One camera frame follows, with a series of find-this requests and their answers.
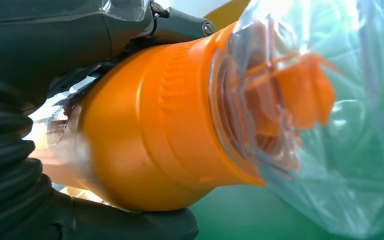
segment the orange nozzle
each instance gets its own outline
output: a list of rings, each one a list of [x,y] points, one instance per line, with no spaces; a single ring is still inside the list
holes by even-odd
[[[321,66],[335,70],[334,67],[314,53],[289,55],[275,59],[271,65],[291,59],[297,59],[297,63],[283,69],[270,71],[268,66],[259,65],[245,73],[245,78],[254,76],[244,96],[258,135],[281,134],[282,109],[288,111],[290,124],[297,130],[311,128],[316,123],[325,125],[329,120],[335,92]]]

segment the white surface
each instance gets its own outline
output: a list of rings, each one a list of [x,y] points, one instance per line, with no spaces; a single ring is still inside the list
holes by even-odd
[[[209,12],[230,2],[230,0],[155,0],[163,7],[173,7],[197,17],[204,17]]]

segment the clear plastic bag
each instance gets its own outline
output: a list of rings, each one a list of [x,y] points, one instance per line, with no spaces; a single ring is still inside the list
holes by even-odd
[[[0,22],[72,20],[101,13],[124,21],[140,22],[150,0],[42,0],[1,1]]]
[[[328,231],[384,231],[384,1],[252,0],[222,97],[235,151]]]

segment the metal bolt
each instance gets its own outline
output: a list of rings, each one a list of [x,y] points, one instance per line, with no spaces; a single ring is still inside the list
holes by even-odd
[[[170,13],[167,9],[164,9],[163,6],[154,1],[151,2],[151,10],[162,18],[168,18],[170,16]]]
[[[204,23],[204,26],[202,29],[203,29],[203,32],[206,36],[210,36],[215,31],[214,26],[209,22]]]

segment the transparent plastic film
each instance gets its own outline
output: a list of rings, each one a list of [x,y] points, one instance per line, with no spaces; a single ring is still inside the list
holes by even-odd
[[[84,182],[94,181],[89,167],[89,148],[78,131],[79,105],[97,78],[90,74],[68,89],[61,89],[29,117],[31,132],[24,140],[34,142],[31,158],[40,159],[43,170],[59,184],[87,189]]]
[[[42,0],[15,2],[6,1],[0,9],[2,21],[60,21],[101,13],[124,21],[140,22],[150,0]]]
[[[384,1],[252,0],[224,51],[233,160],[332,233],[384,231]]]

